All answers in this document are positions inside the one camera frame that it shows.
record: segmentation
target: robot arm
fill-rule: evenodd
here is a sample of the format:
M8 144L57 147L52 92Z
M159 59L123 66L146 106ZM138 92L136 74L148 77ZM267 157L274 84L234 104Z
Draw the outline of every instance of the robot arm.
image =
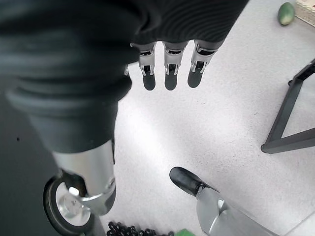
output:
M126 65L140 57L153 89L154 44L163 41L172 90L186 43L196 39L189 74L196 87L247 1L0 3L0 74L19 81L7 97L51 151L70 193L93 213L106 214L115 199L112 146L117 104L131 87Z

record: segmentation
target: silver wheel hub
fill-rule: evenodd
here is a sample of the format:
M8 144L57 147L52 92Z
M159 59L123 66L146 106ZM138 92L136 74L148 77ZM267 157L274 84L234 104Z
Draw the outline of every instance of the silver wheel hub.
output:
M71 225L83 226L91 216L90 209L73 197L64 182L56 190L56 203L61 216Z

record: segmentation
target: black metal stand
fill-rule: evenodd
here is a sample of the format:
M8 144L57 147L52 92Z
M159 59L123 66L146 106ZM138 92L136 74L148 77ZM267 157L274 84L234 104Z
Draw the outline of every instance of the black metal stand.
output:
M315 59L294 76L293 80L289 81L290 88L286 93L266 143L261 146L264 153L273 154L315 146L315 128L282 138L302 84L313 73L315 73Z

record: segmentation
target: green object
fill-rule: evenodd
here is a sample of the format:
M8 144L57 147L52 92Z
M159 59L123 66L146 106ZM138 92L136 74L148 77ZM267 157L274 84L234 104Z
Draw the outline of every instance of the green object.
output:
M286 2L282 4L278 12L278 20L281 25L288 25L294 20L295 10L294 6Z
M193 233L189 232L187 229L180 230L175 234L175 236L195 236Z

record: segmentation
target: white floor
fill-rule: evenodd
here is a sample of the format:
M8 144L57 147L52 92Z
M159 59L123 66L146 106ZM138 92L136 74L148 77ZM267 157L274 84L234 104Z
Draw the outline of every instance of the white floor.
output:
M214 185L281 236L315 235L315 147L268 155L260 150L287 82L315 57L315 28L295 19L281 27L284 0L251 0L207 67L187 85L193 43L186 47L174 91L164 87L161 43L157 86L146 91L137 64L116 123L117 196L102 217L202 235L196 200L169 179L185 167ZM285 135L315 126L315 76L303 85Z

